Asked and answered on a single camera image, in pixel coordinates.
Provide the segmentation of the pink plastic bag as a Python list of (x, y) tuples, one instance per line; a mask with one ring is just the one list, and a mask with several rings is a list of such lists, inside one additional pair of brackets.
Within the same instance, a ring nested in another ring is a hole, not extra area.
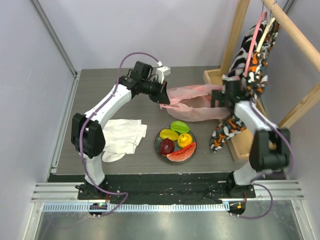
[(230, 115), (225, 107), (211, 107), (212, 91), (223, 87), (215, 84), (188, 85), (167, 90), (170, 104), (161, 104), (172, 117), (185, 122), (222, 120)]

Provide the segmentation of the green fake starfruit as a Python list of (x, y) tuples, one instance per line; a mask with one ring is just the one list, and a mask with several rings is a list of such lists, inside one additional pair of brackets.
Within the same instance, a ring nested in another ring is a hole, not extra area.
[(178, 132), (180, 134), (185, 134), (185, 133), (189, 133), (190, 132), (190, 128), (189, 126), (182, 122), (182, 121), (173, 121), (171, 124), (170, 124), (170, 129), (172, 131), (175, 131), (175, 132)]

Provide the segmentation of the yellow fake starfruit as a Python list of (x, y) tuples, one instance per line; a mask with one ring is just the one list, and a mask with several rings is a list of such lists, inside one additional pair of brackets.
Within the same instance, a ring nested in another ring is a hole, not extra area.
[(162, 129), (159, 133), (159, 136), (162, 140), (170, 139), (171, 141), (176, 141), (179, 138), (179, 135), (177, 132), (168, 128)]

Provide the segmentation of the red fake apple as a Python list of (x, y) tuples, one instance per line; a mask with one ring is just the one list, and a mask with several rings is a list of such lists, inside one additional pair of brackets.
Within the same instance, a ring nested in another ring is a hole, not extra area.
[(161, 143), (159, 144), (159, 153), (162, 156), (166, 156), (168, 154), (173, 153), (175, 150), (175, 143), (173, 140), (169, 139), (169, 138), (165, 138), (161, 141)]

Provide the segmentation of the fake watermelon slice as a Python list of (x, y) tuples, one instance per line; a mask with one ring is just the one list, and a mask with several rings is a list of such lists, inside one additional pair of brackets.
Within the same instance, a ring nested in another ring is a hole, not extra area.
[(170, 154), (167, 154), (166, 157), (169, 161), (179, 163), (189, 159), (194, 152), (196, 151), (197, 144), (195, 142), (189, 144), (185, 148), (182, 148), (178, 151), (174, 151)]

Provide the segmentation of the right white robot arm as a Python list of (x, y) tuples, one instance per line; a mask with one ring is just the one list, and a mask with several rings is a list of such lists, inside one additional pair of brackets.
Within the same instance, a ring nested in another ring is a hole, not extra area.
[(213, 131), (209, 146), (213, 152), (243, 132), (253, 134), (248, 161), (231, 172), (226, 180), (226, 193), (238, 197), (251, 183), (262, 175), (270, 175), (290, 165), (292, 148), (290, 131), (278, 128), (262, 115), (253, 98), (241, 89), (242, 83), (234, 77), (223, 79), (223, 90), (212, 91), (212, 104), (225, 107), (230, 115)]

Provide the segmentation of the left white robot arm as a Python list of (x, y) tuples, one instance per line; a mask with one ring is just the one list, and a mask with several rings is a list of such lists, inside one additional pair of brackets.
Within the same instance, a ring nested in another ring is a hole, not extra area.
[(71, 122), (71, 143), (82, 158), (89, 194), (100, 200), (107, 192), (103, 183), (102, 153), (106, 144), (103, 128), (111, 117), (139, 94), (149, 96), (157, 104), (170, 104), (165, 77), (171, 74), (168, 66), (157, 69), (137, 61), (126, 75), (118, 77), (111, 91), (92, 109), (76, 113)]

